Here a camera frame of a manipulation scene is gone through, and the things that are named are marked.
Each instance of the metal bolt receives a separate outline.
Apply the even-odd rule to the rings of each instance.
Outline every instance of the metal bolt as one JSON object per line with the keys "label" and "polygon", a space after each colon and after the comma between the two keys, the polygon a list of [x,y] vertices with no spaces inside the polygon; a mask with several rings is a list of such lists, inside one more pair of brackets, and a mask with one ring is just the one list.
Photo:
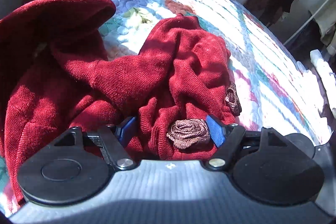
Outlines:
{"label": "metal bolt", "polygon": [[106,126],[109,128],[109,130],[111,130],[113,133],[115,133],[115,131],[116,131],[116,126],[115,125],[113,125],[112,123],[108,123]]}
{"label": "metal bolt", "polygon": [[121,168],[130,167],[133,163],[134,162],[131,159],[120,159],[117,161],[117,165]]}
{"label": "metal bolt", "polygon": [[211,159],[209,160],[209,164],[212,167],[222,167],[225,165],[225,160],[223,159]]}

